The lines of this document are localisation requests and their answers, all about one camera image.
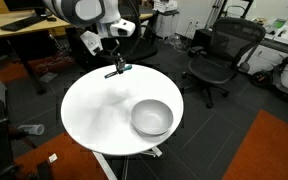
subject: cabinet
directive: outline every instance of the cabinet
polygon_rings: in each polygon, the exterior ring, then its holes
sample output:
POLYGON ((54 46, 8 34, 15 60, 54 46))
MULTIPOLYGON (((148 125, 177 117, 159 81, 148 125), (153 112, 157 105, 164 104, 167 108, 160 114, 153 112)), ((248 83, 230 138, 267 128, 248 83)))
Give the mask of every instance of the cabinet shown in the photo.
POLYGON ((156 31, 156 35, 163 39, 174 35, 178 24, 178 19, 178 11, 159 13, 153 26, 154 30, 156 31))
MULTIPOLYGON (((239 64, 244 62, 247 56, 248 53, 246 53, 242 57, 239 64)), ((287 56, 288 54, 284 52, 280 52, 265 46, 258 46, 248 61, 250 65, 250 70, 248 71, 248 74, 252 75, 255 72, 261 70, 270 71, 272 70, 273 65, 281 63, 281 61, 287 56)), ((288 65, 286 66, 285 71, 282 74, 282 83, 284 86, 288 87, 288 65)))

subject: table leg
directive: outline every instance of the table leg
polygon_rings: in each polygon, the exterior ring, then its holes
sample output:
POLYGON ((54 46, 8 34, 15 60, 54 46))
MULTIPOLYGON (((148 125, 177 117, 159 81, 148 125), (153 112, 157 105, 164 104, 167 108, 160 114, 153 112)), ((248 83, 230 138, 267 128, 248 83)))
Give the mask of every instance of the table leg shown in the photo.
POLYGON ((45 30, 12 36, 8 37, 8 42, 23 63, 36 92, 38 94, 45 93, 46 88, 28 64, 28 60, 41 59, 54 55, 56 47, 54 46, 53 40, 49 38, 49 32, 45 30))
POLYGON ((141 152, 141 154, 146 154, 146 155, 150 155, 153 157, 155 156, 160 157, 163 153, 157 147, 153 147, 152 150, 141 152))
POLYGON ((39 77, 34 73, 31 66, 28 64, 27 60, 22 60, 22 63, 30 76, 31 82, 37 92, 37 94, 44 94, 46 92, 46 88, 42 85, 41 81, 39 80, 39 77))
POLYGON ((129 156, 125 156, 122 180, 127 180, 128 161, 129 161, 129 156))

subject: metal bowl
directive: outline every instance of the metal bowl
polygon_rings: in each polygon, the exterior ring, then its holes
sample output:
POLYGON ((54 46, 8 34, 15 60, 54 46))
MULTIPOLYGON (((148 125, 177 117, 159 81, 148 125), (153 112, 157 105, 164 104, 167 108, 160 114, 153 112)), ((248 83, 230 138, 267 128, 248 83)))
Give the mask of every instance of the metal bowl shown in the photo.
POLYGON ((132 109, 132 124, 136 130, 148 135, 160 135, 170 129, 173 113, 163 102, 143 100, 132 109))

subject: white round table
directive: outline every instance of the white round table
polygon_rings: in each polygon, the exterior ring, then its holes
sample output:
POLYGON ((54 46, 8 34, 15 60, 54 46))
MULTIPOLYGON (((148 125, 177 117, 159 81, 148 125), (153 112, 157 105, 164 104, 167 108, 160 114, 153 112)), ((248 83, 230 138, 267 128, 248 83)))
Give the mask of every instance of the white round table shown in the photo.
POLYGON ((177 86, 164 74, 144 66, 105 79, 115 66, 94 70, 67 91, 61 116, 68 134, 82 146, 106 155, 127 156, 158 146, 178 127, 183 115, 183 98, 177 86), (164 134, 148 136, 131 123, 134 105, 144 99, 167 104, 174 121, 164 134))

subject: wooden desk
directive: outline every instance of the wooden desk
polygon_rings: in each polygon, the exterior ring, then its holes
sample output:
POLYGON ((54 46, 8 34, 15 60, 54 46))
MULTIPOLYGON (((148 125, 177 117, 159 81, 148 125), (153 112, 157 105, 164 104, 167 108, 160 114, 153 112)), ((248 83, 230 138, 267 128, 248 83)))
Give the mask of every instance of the wooden desk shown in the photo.
MULTIPOLYGON (((125 5, 119 6, 118 10, 119 10, 122 18, 128 18, 128 17, 132 16, 132 14, 133 14, 133 11, 128 6, 125 6, 125 5)), ((152 8, 145 7, 145 6, 139 6, 139 13, 141 14, 140 19, 143 21, 143 20, 148 20, 151 17, 153 17, 155 12, 152 10, 152 8)))
MULTIPOLYGON (((7 13, 7 14, 0 14, 0 26, 3 26, 5 24, 12 23, 14 21, 18 21, 27 17, 32 16, 31 12, 17 12, 17 13, 7 13)), ((39 23, 36 23, 32 26, 29 26, 27 28, 21 29, 16 32, 11 32, 11 31, 3 31, 0 29, 0 37, 6 37, 6 36, 15 36, 19 34, 26 34, 26 33, 31 33, 31 32, 36 32, 36 31, 42 31, 42 30, 47 30, 47 29, 53 29, 53 28, 58 28, 58 27, 68 27, 70 24, 67 22, 58 19, 55 17, 57 21, 55 22, 48 22, 48 21, 42 21, 39 23)))

